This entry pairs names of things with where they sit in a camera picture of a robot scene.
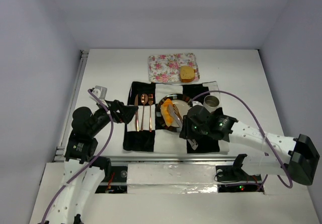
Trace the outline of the silver metal tongs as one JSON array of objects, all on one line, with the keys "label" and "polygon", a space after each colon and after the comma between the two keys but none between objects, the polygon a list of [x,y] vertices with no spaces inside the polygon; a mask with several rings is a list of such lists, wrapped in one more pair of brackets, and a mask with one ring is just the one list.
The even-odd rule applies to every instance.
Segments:
[{"label": "silver metal tongs", "polygon": [[[174,121],[178,124],[179,129],[183,130],[183,119],[181,118],[179,112],[175,111],[175,105],[168,105],[167,112],[173,117]],[[198,147],[197,142],[194,139],[188,139],[188,142],[193,150]]]}]

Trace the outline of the orange croissant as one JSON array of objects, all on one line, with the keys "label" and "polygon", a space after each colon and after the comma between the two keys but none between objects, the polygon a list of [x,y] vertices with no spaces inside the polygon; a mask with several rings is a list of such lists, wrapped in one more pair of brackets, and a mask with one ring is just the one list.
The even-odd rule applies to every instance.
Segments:
[{"label": "orange croissant", "polygon": [[167,127],[171,126],[174,119],[168,112],[168,106],[173,106],[172,100],[167,98],[161,105],[160,111]]}]

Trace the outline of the brown bread slice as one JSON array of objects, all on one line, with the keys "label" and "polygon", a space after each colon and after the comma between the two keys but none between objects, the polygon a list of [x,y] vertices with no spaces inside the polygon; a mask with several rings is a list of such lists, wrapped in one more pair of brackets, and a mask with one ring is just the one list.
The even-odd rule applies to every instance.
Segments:
[{"label": "brown bread slice", "polygon": [[192,82],[195,79],[196,70],[190,66],[180,68],[180,81],[183,83]]}]

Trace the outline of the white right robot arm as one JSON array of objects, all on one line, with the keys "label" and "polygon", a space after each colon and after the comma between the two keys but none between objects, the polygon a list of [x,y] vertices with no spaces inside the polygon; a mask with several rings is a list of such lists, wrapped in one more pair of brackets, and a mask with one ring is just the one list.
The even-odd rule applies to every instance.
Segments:
[{"label": "white right robot arm", "polygon": [[233,166],[249,175],[284,175],[301,185],[313,184],[320,155],[310,137],[304,134],[286,137],[261,133],[234,117],[210,113],[197,105],[183,117],[180,138],[199,140],[202,137],[264,152],[265,156],[258,159],[247,154],[236,157]]}]

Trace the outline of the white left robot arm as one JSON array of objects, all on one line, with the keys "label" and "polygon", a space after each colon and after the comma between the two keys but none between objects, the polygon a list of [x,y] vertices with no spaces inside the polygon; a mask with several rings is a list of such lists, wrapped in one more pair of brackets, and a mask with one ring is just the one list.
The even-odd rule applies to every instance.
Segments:
[{"label": "white left robot arm", "polygon": [[88,107],[74,110],[61,184],[41,223],[83,223],[96,189],[111,173],[111,160],[95,153],[95,137],[107,124],[130,123],[137,111],[137,106],[118,100],[106,101],[96,112]]}]

